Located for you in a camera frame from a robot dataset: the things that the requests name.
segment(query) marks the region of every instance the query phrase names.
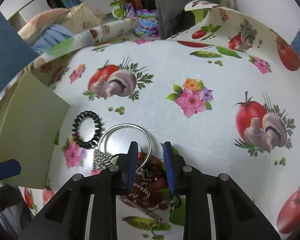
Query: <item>black gripper frame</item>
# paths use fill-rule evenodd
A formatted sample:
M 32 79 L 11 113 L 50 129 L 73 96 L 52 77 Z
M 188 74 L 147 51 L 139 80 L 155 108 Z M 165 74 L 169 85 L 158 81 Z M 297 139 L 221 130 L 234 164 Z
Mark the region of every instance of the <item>black gripper frame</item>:
M 211 240 L 207 194 L 211 195 L 217 240 L 280 240 L 258 207 L 227 174 L 210 176 L 186 166 L 165 142 L 175 180 L 175 195 L 186 195 L 183 240 Z
M 100 174 L 75 174 L 20 234 L 19 240 L 84 240 L 90 197 L 90 240 L 117 240 L 116 195 L 128 195 L 137 168 L 138 144 L 119 154 L 116 165 Z

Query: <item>blue handle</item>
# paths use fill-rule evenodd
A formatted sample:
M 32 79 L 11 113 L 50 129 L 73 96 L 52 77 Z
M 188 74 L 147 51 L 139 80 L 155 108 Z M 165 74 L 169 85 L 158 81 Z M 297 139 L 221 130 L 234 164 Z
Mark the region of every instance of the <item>blue handle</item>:
M 0 180 L 19 175 L 21 166 L 15 159 L 0 163 Z

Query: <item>pink flower print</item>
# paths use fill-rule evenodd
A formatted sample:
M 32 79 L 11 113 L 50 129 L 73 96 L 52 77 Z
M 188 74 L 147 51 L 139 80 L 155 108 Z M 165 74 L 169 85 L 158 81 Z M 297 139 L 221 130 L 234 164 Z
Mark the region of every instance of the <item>pink flower print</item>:
M 91 175 L 97 175 L 101 172 L 101 169 L 91 170 Z
M 219 9 L 219 14 L 220 14 L 221 19 L 223 20 L 223 22 L 226 22 L 227 20 L 229 20 L 229 17 L 228 17 L 225 10 Z
M 80 165 L 80 147 L 75 142 L 70 142 L 69 147 L 63 152 L 66 158 L 67 168 Z
M 250 57 L 249 62 L 253 63 L 263 75 L 271 72 L 269 63 L 260 58 Z
M 82 76 L 82 73 L 84 73 L 86 70 L 85 64 L 81 64 L 75 69 L 72 74 L 70 75 L 70 84 L 72 84 L 74 81 L 76 81 L 78 78 Z
M 146 43 L 146 42 L 150 42 L 150 41 L 145 41 L 145 40 L 136 40 L 134 41 L 136 44 L 140 45 L 140 44 L 143 44 L 143 43 Z
M 175 103 L 181 107 L 184 115 L 190 118 L 198 112 L 204 112 L 206 106 L 203 101 L 203 91 L 192 91 L 184 88 L 182 95 L 175 100 Z

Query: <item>pillow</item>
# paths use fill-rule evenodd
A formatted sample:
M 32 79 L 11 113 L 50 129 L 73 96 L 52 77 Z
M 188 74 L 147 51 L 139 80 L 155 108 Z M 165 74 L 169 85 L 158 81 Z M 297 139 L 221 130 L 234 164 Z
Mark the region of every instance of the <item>pillow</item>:
M 34 16 L 18 31 L 18 34 L 29 46 L 32 46 L 40 38 L 43 31 L 53 24 L 59 24 L 77 34 L 102 24 L 102 19 L 105 17 L 105 14 L 100 10 L 96 10 L 93 14 L 86 3 L 70 9 L 56 8 Z
M 74 6 L 69 13 L 58 24 L 65 27 L 72 33 L 81 33 L 86 29 L 101 25 L 105 14 L 96 10 L 93 14 L 86 3 Z
M 69 10 L 56 8 L 39 13 L 23 26 L 18 34 L 29 46 L 32 46 L 46 28 L 65 18 Z

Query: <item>flower print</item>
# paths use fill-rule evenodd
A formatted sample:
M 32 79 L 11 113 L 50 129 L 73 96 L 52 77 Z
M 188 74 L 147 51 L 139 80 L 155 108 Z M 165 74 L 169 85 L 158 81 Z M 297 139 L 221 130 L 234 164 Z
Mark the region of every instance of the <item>flower print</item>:
M 226 22 L 227 20 L 229 20 L 229 17 L 228 17 L 225 10 L 219 9 L 219 14 L 220 14 L 221 19 L 223 20 L 223 22 Z
M 75 69 L 70 75 L 70 84 L 76 81 L 79 77 L 80 77 L 80 72 Z
M 190 89 L 192 91 L 201 90 L 201 87 L 198 84 L 196 79 L 187 78 L 182 87 Z
M 212 96 L 213 90 L 203 87 L 202 91 L 203 91 L 203 101 L 204 102 L 210 102 L 213 100 L 213 96 Z
M 63 152 L 66 158 L 67 168 L 78 167 L 80 165 L 80 153 L 78 149 L 79 146 L 71 142 L 69 147 Z
M 101 172 L 101 169 L 91 170 L 91 175 L 97 175 Z
M 140 45 L 140 44 L 143 44 L 143 43 L 146 43 L 146 42 L 150 42 L 150 41 L 145 41 L 145 40 L 136 40 L 134 41 L 136 44 Z
M 73 70 L 72 74 L 70 75 L 70 84 L 72 84 L 74 81 L 76 81 L 78 78 L 82 76 L 82 73 L 84 73 L 86 70 L 86 65 L 81 64 L 77 67 L 77 69 Z
M 73 138 L 67 138 L 66 145 L 62 148 L 66 158 L 67 168 L 83 166 L 83 159 L 87 157 L 87 150 L 79 147 Z
M 251 57 L 250 56 L 250 59 L 248 61 L 253 63 L 260 70 L 260 72 L 263 75 L 265 75 L 266 73 L 271 72 L 270 65 L 265 60 L 262 60 L 262 59 L 257 58 L 257 57 Z
M 190 118 L 194 114 L 206 110 L 203 93 L 203 91 L 192 91 L 188 88 L 184 88 L 180 97 L 175 100 L 175 103 L 181 107 L 184 115 Z

